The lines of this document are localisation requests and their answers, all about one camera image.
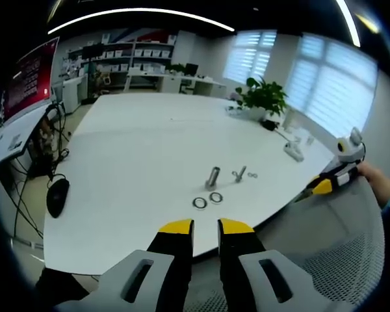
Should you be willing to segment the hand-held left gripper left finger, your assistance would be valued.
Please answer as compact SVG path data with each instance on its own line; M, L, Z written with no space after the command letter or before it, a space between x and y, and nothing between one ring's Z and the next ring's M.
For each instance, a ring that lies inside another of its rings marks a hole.
M194 221L167 223L99 278L97 290L57 311L182 311L192 274Z

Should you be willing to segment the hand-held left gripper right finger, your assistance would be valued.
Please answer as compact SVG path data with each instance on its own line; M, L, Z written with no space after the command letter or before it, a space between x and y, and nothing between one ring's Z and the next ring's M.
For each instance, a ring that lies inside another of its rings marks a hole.
M348 302L318 292L313 278L276 250L266 250L254 229L218 220L220 280L229 311L352 311Z

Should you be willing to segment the person's right hand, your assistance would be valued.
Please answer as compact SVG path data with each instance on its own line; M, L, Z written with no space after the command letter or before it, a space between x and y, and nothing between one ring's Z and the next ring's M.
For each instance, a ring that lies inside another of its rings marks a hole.
M390 202L390 179L379 169L367 162L361 162L357 166L361 176L369 182L378 205L383 209Z

